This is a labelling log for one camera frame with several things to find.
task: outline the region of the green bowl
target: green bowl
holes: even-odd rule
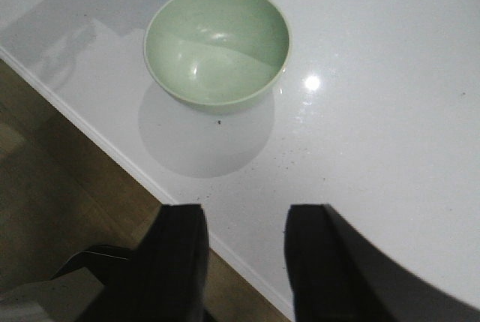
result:
[[[287,23],[269,0],[171,0],[148,25],[144,53],[172,96],[223,112],[269,90],[289,45]]]

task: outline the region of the bowl rim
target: bowl rim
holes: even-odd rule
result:
[[[182,96],[180,95],[179,93],[177,92],[174,92],[171,88],[169,88],[168,86],[166,86],[164,83],[162,83],[161,79],[157,77],[157,75],[154,73],[151,65],[150,65],[150,62],[149,62],[149,59],[147,58],[147,48],[146,48],[146,44],[147,44],[147,38],[149,36],[149,32],[150,32],[150,29],[152,28],[152,24],[153,22],[155,21],[155,19],[157,18],[158,14],[160,14],[168,5],[170,5],[171,3],[173,3],[175,0],[169,0],[167,3],[165,3],[157,12],[155,12],[154,16],[150,19],[150,22],[148,23],[148,26],[145,30],[145,35],[143,37],[143,58],[145,60],[145,63],[147,65],[147,68],[148,68],[148,72],[150,72],[150,75],[154,78],[154,80],[163,88],[165,89],[168,93],[170,93],[173,97],[179,99],[180,101],[185,101],[185,102],[188,102],[190,104],[196,104],[196,105],[199,105],[199,106],[205,106],[205,107],[222,107],[222,106],[231,106],[231,105],[234,105],[234,104],[238,104],[238,103],[241,103],[241,102],[244,102],[244,101],[247,101],[247,100],[250,100],[251,98],[255,98],[256,96],[258,95],[261,95],[263,92],[265,92],[267,89],[269,89],[273,84],[275,84],[275,82],[277,81],[277,78],[287,69],[286,65],[287,65],[287,62],[290,58],[290,50],[291,50],[291,46],[292,46],[292,34],[291,34],[291,31],[290,31],[290,26],[289,26],[289,23],[287,21],[287,19],[285,18],[285,15],[284,13],[281,11],[281,9],[274,3],[272,2],[271,0],[266,0],[268,3],[270,3],[270,5],[272,5],[275,10],[280,14],[283,22],[285,23],[285,27],[286,27],[286,33],[287,33],[287,37],[288,37],[288,41],[287,41],[287,48],[286,48],[286,55],[285,55],[285,59],[283,61],[283,64],[281,65],[281,67],[279,68],[278,72],[269,80],[268,83],[266,83],[261,89],[258,89],[256,90],[254,93],[251,93],[245,97],[242,97],[242,98],[237,98],[237,99],[234,99],[234,100],[231,100],[231,101],[223,101],[223,102],[202,102],[202,101],[197,101],[197,100],[194,100],[192,98],[186,98],[185,96]]]

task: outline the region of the wooden floor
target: wooden floor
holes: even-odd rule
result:
[[[134,248],[160,203],[0,60],[0,292],[94,244]],[[218,322],[288,321],[214,252]]]

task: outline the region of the white table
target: white table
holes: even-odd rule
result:
[[[201,203],[212,248],[288,317],[292,203],[480,307],[480,0],[272,0],[286,71],[230,116],[150,77],[166,1],[0,0],[0,57],[163,203]]]

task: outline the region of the bowl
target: bowl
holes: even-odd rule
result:
[[[173,97],[228,112],[258,101],[283,71],[290,34],[269,0],[171,0],[148,25],[148,70]]]

